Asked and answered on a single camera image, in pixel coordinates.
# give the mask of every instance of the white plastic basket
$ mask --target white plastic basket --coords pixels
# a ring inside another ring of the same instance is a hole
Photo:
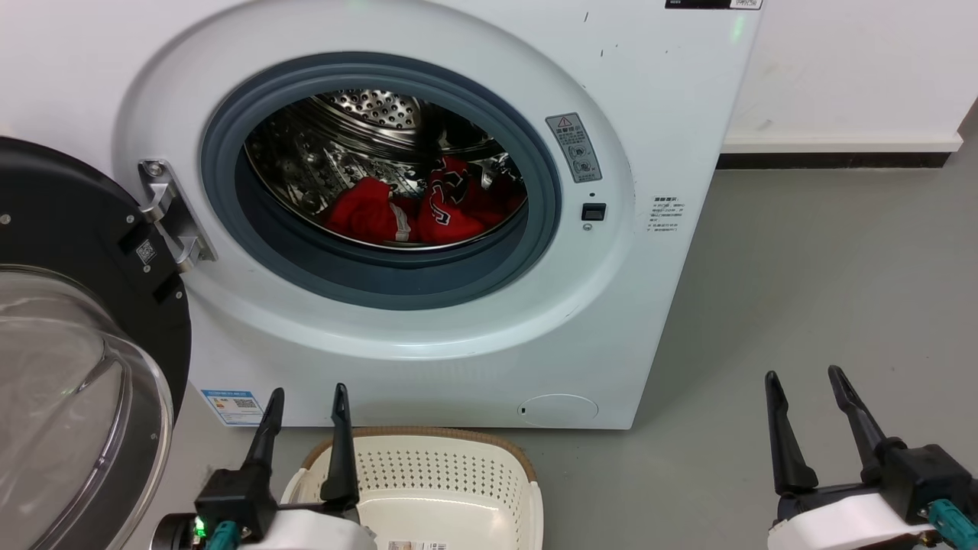
[[[512,443],[443,428],[359,428],[353,437],[360,522],[378,535],[378,550],[543,547],[540,487]],[[283,503],[320,502],[332,444],[306,457]]]

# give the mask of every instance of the washing machine door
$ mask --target washing machine door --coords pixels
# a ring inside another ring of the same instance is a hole
[[[4,548],[118,548],[162,475],[187,383],[177,264],[136,202],[0,138]]]

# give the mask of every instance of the robotic arm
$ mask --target robotic arm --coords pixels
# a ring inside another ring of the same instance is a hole
[[[282,429],[286,394],[272,392],[251,448],[237,470],[218,470],[194,501],[196,513],[170,514],[151,550],[376,550],[360,525],[353,431],[346,386],[333,398],[333,450],[322,502],[279,505],[272,497],[272,451]]]
[[[819,487],[788,421],[778,375],[765,377],[778,518],[769,550],[906,550],[945,542],[978,550],[978,482],[939,445],[887,437],[842,369],[828,368],[859,449],[860,482]]]

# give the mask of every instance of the baseboard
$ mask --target baseboard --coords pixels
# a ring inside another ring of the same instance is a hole
[[[900,138],[761,138],[732,136],[724,140],[721,153],[953,153],[963,140],[951,136],[912,136]]]
[[[940,168],[961,137],[932,140],[754,140],[728,137],[718,170],[811,168]]]
[[[951,153],[721,153],[718,170],[940,168]]]

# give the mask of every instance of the gray floor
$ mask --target gray floor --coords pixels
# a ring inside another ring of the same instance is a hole
[[[775,369],[809,464],[856,481],[825,367],[884,431],[938,442],[978,472],[978,116],[942,170],[719,172],[635,426],[497,431],[537,468],[549,549],[765,547],[774,517],[762,379]],[[191,511],[248,431],[188,393],[163,487],[127,548]],[[327,430],[285,430],[281,491]]]

